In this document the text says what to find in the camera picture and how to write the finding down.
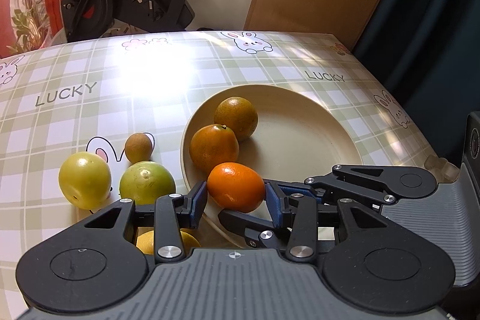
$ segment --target small brown fruit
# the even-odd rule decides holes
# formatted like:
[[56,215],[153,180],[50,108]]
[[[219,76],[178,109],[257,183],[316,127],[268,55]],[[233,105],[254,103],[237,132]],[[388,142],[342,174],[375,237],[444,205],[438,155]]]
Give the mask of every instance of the small brown fruit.
[[235,162],[239,156],[235,133],[225,125],[213,124],[198,130],[190,141],[190,158],[195,167],[209,174],[216,165]]
[[249,100],[230,97],[218,105],[214,122],[225,124],[234,131],[238,141],[244,141],[254,133],[258,125],[258,114]]
[[152,152],[152,141],[145,133],[134,133],[125,143],[125,155],[132,164],[150,160]]

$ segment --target curtain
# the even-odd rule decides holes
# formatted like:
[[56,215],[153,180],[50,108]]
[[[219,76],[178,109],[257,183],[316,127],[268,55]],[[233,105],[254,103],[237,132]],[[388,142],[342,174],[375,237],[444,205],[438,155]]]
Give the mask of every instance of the curtain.
[[479,43],[480,0],[380,0],[353,53],[459,165],[467,115],[480,110]]

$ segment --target plate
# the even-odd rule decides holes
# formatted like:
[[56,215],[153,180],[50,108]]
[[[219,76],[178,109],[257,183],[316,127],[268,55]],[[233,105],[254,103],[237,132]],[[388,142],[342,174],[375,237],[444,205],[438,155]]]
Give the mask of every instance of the plate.
[[[358,150],[342,125],[321,105],[299,93],[271,85],[243,85],[228,88],[206,100],[191,116],[183,132],[180,158],[187,190],[206,175],[190,159],[194,133],[213,123],[217,106],[226,98],[243,97],[257,109],[258,126],[242,141],[238,163],[262,178],[303,182],[312,175],[324,175],[335,164],[362,164]],[[245,240],[228,232],[218,221],[221,208],[209,197],[204,218],[231,243],[245,247]],[[265,201],[250,214],[271,219]]]

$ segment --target plaid pattern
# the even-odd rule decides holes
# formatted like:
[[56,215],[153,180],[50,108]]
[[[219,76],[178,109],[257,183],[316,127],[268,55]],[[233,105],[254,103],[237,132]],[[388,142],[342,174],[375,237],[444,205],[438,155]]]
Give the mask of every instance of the plaid pattern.
[[153,134],[153,160],[184,193],[179,149],[191,114],[225,88],[262,83],[325,107],[364,164],[423,166],[434,152],[412,122],[402,127],[377,103],[384,88],[334,36],[257,35],[273,50],[250,54],[220,32],[180,32],[26,54],[0,85],[0,319],[26,308],[14,276],[22,253],[81,217],[63,197],[58,171],[95,136],[108,139],[119,158],[129,134]]

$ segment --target cartoon bunny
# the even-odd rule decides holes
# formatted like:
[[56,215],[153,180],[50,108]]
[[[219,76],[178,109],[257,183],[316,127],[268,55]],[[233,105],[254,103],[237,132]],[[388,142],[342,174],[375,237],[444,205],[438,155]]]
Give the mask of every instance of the cartoon bunny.
[[229,39],[234,39],[237,48],[245,51],[246,53],[250,53],[251,55],[254,55],[260,51],[273,51],[272,45],[259,39],[257,34],[251,31],[245,31],[241,36],[231,31],[223,31],[222,34]]
[[409,117],[405,114],[405,112],[396,104],[392,97],[385,91],[382,90],[383,97],[379,95],[374,95],[373,97],[377,100],[377,102],[382,105],[385,109],[387,109],[395,121],[405,129],[407,129],[407,124],[410,122]]
[[7,84],[10,82],[15,74],[17,73],[17,63],[22,60],[25,56],[21,55],[14,58],[10,63],[1,63],[0,64],[0,84]]
[[[152,141],[152,146],[153,148],[155,148],[155,138],[153,137],[153,135],[150,133],[145,134],[148,136],[148,138],[150,138],[150,141]],[[115,152],[113,145],[111,145],[111,143],[107,139],[104,139],[100,136],[94,137],[88,142],[86,151],[90,153],[95,153],[103,160],[105,160],[105,162],[107,162],[107,164],[109,165],[110,172],[112,174],[112,187],[110,188],[110,194],[104,204],[100,206],[100,208],[91,211],[92,213],[94,213],[96,211],[99,211],[106,205],[120,199],[120,191],[118,185],[120,184],[120,179],[123,173],[130,166],[130,162],[127,160],[125,150],[122,151],[120,157],[117,157],[117,153]]]

